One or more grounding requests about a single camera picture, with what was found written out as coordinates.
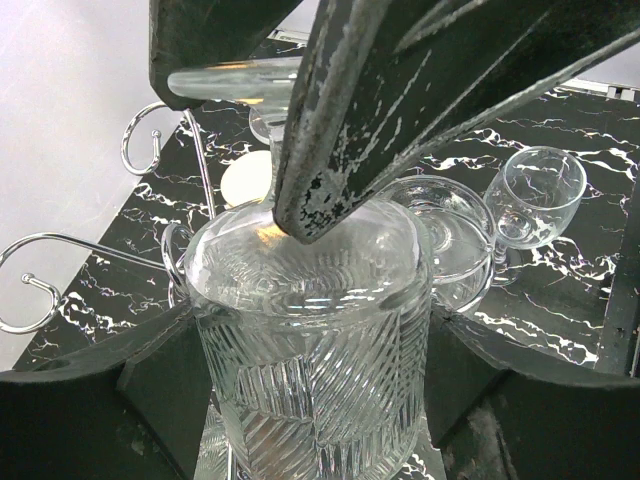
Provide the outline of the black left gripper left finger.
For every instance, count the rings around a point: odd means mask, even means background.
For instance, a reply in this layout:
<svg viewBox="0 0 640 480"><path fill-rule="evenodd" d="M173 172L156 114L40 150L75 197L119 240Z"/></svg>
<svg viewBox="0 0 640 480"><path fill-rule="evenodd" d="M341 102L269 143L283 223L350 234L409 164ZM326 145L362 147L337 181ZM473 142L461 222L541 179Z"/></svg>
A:
<svg viewBox="0 0 640 480"><path fill-rule="evenodd" d="M4 479L191 479L212 382L182 303L100 343L1 374Z"/></svg>

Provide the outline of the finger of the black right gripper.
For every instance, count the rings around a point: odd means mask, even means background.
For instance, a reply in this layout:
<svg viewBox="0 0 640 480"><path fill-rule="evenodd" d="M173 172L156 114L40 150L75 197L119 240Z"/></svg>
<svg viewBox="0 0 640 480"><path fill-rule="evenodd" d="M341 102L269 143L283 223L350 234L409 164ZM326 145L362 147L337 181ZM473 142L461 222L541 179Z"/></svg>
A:
<svg viewBox="0 0 640 480"><path fill-rule="evenodd" d="M296 0L151 0L151 88L173 111L200 107L201 100L169 89L169 75L247 59L298 5Z"/></svg>
<svg viewBox="0 0 640 480"><path fill-rule="evenodd" d="M635 1L323 1L274 219L312 243L409 164L639 40Z"/></svg>

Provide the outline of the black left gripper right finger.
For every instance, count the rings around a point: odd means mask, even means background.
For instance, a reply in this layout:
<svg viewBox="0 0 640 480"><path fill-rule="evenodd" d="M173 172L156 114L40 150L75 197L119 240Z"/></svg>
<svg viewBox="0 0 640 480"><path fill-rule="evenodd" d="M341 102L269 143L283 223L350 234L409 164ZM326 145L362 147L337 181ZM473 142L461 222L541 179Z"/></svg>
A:
<svg viewBox="0 0 640 480"><path fill-rule="evenodd" d="M639 381L434 305L424 401L449 479L636 479Z"/></svg>

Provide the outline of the frosted short goblet front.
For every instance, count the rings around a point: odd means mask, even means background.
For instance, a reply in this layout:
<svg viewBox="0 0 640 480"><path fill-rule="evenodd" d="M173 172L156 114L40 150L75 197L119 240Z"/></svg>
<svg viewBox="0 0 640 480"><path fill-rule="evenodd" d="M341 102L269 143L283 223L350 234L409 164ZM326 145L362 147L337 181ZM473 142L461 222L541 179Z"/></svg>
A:
<svg viewBox="0 0 640 480"><path fill-rule="evenodd" d="M481 197L435 175L397 179L380 195L406 207L427 227L438 302L461 312L475 309L490 286L496 242L495 222Z"/></svg>

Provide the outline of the clear patterned short goblet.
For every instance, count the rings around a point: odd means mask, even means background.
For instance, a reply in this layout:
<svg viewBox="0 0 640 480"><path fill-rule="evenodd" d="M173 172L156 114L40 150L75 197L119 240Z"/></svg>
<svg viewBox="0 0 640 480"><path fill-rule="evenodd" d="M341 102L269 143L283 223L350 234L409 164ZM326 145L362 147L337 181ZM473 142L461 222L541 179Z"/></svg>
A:
<svg viewBox="0 0 640 480"><path fill-rule="evenodd" d="M389 479L422 407L429 249L373 200L316 242L254 200L202 227L186 283L229 445L253 479Z"/></svg>

